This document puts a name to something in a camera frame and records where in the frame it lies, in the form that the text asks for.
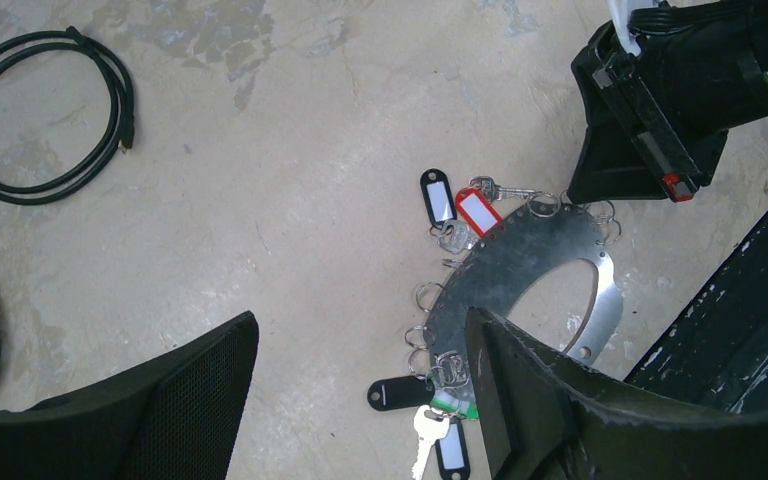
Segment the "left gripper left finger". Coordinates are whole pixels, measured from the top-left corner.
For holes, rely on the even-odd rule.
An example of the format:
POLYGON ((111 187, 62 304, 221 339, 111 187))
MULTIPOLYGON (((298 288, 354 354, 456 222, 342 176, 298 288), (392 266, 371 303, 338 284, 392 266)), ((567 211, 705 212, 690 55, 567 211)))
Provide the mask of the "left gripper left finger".
POLYGON ((259 327, 244 312, 110 378, 0 411, 0 479, 223 479, 259 327))

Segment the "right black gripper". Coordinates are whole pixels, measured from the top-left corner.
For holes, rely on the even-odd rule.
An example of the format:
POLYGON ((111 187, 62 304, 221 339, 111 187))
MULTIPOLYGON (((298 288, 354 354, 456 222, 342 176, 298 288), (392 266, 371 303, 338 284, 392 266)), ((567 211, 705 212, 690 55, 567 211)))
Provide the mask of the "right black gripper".
POLYGON ((567 189, 575 204, 691 200, 730 130, 768 117, 768 1, 660 1, 629 26, 638 57, 608 22, 571 64, 587 123, 567 189))

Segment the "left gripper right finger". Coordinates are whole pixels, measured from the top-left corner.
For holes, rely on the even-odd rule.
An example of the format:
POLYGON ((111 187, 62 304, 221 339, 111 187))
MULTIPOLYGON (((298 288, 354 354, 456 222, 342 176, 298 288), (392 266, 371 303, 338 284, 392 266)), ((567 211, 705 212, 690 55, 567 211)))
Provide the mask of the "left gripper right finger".
POLYGON ((468 310, 464 335, 495 479, 768 479, 768 410, 637 388, 483 308, 468 310))

